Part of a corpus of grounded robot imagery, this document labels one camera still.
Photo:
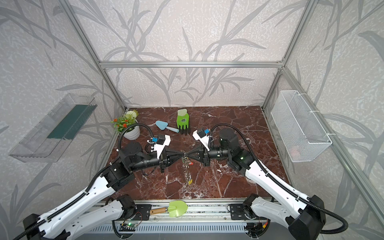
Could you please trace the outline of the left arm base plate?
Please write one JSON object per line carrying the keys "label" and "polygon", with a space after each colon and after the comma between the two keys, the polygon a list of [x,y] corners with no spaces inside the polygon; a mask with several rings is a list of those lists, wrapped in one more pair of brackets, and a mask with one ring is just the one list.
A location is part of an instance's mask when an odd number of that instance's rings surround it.
{"label": "left arm base plate", "polygon": [[152,205],[150,204],[138,204],[135,207],[130,208],[126,214],[126,220],[128,221],[148,221],[150,219],[150,210]]}

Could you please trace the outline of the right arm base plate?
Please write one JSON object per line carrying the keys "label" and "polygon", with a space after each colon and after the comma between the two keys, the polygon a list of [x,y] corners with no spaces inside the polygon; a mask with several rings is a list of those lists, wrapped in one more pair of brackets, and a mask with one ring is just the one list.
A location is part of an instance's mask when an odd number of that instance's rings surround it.
{"label": "right arm base plate", "polygon": [[267,219],[264,217],[248,217],[244,210],[243,204],[229,204],[227,210],[230,212],[231,220],[233,221],[261,221],[266,222]]}

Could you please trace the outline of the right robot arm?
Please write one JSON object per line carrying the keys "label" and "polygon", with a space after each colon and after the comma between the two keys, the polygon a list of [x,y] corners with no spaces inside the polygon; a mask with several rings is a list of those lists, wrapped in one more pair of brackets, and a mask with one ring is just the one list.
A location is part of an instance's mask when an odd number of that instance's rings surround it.
{"label": "right robot arm", "polygon": [[[222,126],[219,145],[214,146],[213,131]],[[258,195],[248,197],[245,207],[251,219],[264,217],[287,228],[296,240],[315,240],[319,234],[335,235],[346,231],[348,222],[325,209],[322,199],[296,190],[275,175],[260,161],[244,134],[230,124],[222,123],[212,129],[193,132],[202,144],[202,160],[227,160],[227,164],[267,191],[276,202],[268,202]]]}

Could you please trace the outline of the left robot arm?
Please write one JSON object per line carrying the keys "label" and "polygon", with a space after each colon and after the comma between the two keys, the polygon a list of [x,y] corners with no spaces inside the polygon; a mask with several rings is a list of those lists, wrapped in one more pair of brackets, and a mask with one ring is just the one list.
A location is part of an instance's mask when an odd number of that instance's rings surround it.
{"label": "left robot arm", "polygon": [[117,198],[99,210],[90,212],[89,209],[131,182],[135,178],[135,171],[154,166],[159,166],[163,171],[185,156],[185,153],[169,150],[170,136],[155,136],[145,124],[135,123],[130,127],[143,127],[148,130],[148,145],[151,147],[149,153],[144,153],[142,145],[138,142],[131,142],[123,147],[124,134],[121,133],[118,139],[118,156],[114,161],[97,172],[85,189],[63,204],[42,215],[32,214],[26,217],[23,221],[24,232],[15,238],[74,240],[108,221],[135,216],[137,208],[128,195]]}

